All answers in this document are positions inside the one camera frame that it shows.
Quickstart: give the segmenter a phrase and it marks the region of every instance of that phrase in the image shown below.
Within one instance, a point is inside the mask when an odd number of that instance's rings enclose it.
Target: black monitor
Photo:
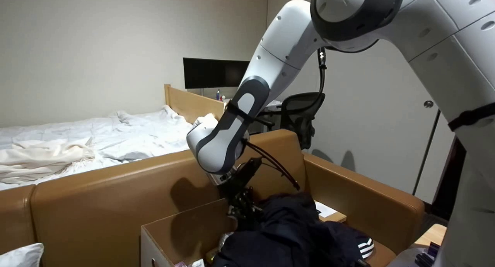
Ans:
[[[238,87],[249,61],[183,58],[186,89]]]

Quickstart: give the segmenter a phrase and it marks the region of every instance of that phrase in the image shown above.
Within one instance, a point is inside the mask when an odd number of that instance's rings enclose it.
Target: cream throw blanket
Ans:
[[[20,184],[40,179],[72,162],[94,158],[94,152],[86,146],[88,140],[28,140],[12,144],[12,149],[0,150],[0,182]]]

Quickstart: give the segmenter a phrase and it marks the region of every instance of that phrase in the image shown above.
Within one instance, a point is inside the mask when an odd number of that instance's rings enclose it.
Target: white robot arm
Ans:
[[[436,266],[495,266],[495,0],[294,0],[261,39],[216,127],[197,126],[191,151],[219,185],[244,150],[251,120],[283,92],[319,47],[355,53],[396,45],[467,150]]]

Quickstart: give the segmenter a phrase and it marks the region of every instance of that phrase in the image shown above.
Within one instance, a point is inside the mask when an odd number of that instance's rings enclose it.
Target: bed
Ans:
[[[169,84],[164,93],[166,104],[157,112],[118,111],[83,121],[0,128],[0,190],[186,150],[193,124],[219,119],[225,110],[223,102]],[[55,151],[26,153],[40,149]],[[34,172],[16,169],[15,162],[26,157]],[[54,163],[47,167],[47,161]]]

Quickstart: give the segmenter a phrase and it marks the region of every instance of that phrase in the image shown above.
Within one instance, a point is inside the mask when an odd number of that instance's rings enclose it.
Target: wooden headboard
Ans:
[[[170,84],[165,85],[165,103],[176,113],[184,116],[189,123],[210,113],[216,119],[220,119],[225,110],[225,104],[221,101],[182,91],[173,88]]]

